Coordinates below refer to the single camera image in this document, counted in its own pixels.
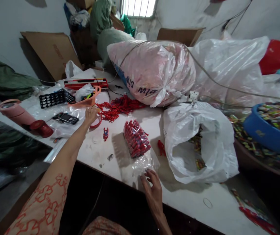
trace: concrete floor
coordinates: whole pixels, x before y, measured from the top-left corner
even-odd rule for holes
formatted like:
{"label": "concrete floor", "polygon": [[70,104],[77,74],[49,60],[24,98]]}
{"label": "concrete floor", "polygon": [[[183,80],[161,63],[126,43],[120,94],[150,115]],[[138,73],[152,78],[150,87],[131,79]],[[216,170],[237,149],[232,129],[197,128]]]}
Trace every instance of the concrete floor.
{"label": "concrete floor", "polygon": [[30,184],[49,167],[43,159],[36,159],[27,168],[21,177],[17,177],[11,183],[0,190],[0,221],[10,211],[17,199],[24,193]]}

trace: white wall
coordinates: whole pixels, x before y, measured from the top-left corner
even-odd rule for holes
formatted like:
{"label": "white wall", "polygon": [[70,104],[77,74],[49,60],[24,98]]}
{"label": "white wall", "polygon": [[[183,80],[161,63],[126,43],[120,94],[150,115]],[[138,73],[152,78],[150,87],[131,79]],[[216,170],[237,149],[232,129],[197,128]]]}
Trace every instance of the white wall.
{"label": "white wall", "polygon": [[[216,15],[211,16],[204,13],[210,5],[210,0],[158,0],[156,11],[161,23],[156,18],[139,19],[138,32],[145,32],[149,40],[157,38],[161,27],[206,27],[205,32],[241,12],[249,2],[249,0],[227,0],[221,4]],[[237,17],[231,21],[229,32],[233,31],[239,19],[240,17]],[[131,22],[133,26],[136,25],[136,19],[132,19]],[[222,25],[202,34],[200,40],[220,38]],[[264,35],[280,40],[280,1],[278,0],[253,0],[232,36],[236,39],[252,39]]]}
{"label": "white wall", "polygon": [[16,72],[38,77],[37,74],[41,74],[39,70],[43,67],[36,54],[22,40],[20,32],[61,32],[69,35],[64,2],[65,0],[0,0],[0,61]]}

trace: pink plastic bag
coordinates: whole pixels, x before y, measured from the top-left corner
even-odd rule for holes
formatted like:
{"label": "pink plastic bag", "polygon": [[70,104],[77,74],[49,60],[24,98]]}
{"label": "pink plastic bag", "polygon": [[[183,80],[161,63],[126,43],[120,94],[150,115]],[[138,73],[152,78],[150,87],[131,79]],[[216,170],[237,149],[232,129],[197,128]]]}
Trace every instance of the pink plastic bag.
{"label": "pink plastic bag", "polygon": [[[107,47],[116,71],[141,42],[119,42]],[[131,94],[151,107],[167,106],[178,100],[192,87],[196,76],[188,49],[168,41],[148,41],[137,46],[127,55],[118,74]]]}

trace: pink tumbler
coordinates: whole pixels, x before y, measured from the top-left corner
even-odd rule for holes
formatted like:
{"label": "pink tumbler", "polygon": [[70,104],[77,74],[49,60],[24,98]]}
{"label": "pink tumbler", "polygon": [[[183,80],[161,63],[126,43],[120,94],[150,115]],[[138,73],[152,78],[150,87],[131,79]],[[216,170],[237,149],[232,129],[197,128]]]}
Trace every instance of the pink tumbler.
{"label": "pink tumbler", "polygon": [[16,99],[3,101],[0,103],[0,112],[25,130],[31,132],[30,125],[35,122],[36,119],[21,107],[19,105],[20,103],[20,100]]}

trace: red patterned sleeve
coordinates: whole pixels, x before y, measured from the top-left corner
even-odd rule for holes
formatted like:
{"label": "red patterned sleeve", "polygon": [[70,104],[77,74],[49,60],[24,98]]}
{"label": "red patterned sleeve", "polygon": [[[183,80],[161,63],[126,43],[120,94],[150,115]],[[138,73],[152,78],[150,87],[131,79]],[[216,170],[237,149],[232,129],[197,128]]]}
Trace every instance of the red patterned sleeve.
{"label": "red patterned sleeve", "polygon": [[67,197],[68,177],[58,174],[40,182],[5,234],[58,234]]}

